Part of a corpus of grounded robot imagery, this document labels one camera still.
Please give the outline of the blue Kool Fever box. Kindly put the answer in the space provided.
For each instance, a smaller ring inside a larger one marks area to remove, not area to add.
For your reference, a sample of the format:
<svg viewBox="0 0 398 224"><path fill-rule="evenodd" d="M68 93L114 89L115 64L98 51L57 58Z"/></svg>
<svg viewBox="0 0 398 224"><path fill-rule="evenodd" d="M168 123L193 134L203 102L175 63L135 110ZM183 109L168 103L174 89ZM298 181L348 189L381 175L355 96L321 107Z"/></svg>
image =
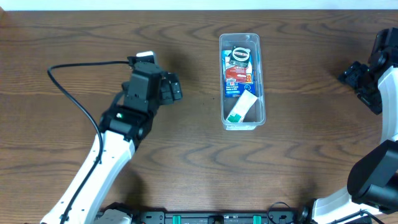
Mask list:
<svg viewBox="0 0 398 224"><path fill-rule="evenodd" d="M227 82L224 76L224 68L225 63L229 62L230 60L230 53L231 50L222 50L221 51L221 64L222 64L222 82L224 97L226 98L235 98L240 97L244 90L251 92L253 95L256 94L256 84L255 84L255 77L254 72L252 69L252 57L249 59L249 65L247 66L248 72L251 76L251 83L238 83L238 82Z"/></svg>

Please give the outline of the red small box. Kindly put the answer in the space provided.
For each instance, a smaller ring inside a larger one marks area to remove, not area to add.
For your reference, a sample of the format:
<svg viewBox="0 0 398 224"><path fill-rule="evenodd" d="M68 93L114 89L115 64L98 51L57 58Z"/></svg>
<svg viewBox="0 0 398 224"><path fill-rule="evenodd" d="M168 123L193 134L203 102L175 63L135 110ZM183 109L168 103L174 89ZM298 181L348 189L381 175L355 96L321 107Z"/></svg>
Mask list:
<svg viewBox="0 0 398 224"><path fill-rule="evenodd" d="M227 82L251 83L251 76L247 67L225 63L224 76Z"/></svg>

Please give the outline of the white green medicine box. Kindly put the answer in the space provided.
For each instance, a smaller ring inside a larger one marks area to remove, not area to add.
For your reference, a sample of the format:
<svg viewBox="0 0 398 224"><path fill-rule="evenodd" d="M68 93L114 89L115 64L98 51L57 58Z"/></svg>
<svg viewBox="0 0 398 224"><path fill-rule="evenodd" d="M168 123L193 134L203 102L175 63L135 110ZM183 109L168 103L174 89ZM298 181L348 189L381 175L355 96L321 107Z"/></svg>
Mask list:
<svg viewBox="0 0 398 224"><path fill-rule="evenodd" d="M236 104L229 112L226 120L230 123L242 123L246 114L257 99L258 97L256 95L244 90L243 94L239 97Z"/></svg>

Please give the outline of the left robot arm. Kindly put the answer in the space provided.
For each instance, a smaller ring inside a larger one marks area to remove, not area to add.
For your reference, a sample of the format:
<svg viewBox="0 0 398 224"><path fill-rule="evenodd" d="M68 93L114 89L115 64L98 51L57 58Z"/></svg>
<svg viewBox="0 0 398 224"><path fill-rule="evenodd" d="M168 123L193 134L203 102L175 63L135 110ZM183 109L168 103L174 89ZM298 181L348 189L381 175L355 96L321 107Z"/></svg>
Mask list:
<svg viewBox="0 0 398 224"><path fill-rule="evenodd" d="M42 223L132 223L134 215L119 205L100 206L123 167L150 133L157 110L181 100L177 74L157 64L155 53L140 52L125 61L132 73L100 121L87 158Z"/></svg>

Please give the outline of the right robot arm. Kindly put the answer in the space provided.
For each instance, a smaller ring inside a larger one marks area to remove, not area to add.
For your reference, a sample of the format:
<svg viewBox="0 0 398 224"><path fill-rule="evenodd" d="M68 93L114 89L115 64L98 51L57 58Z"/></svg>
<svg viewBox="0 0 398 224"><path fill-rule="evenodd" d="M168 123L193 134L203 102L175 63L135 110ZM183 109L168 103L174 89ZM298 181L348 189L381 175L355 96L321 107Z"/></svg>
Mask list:
<svg viewBox="0 0 398 224"><path fill-rule="evenodd" d="M374 114L382 115L380 144L351 169L345 187L314 200L299 223L380 223L397 212L397 28L377 33L367 63L339 77Z"/></svg>

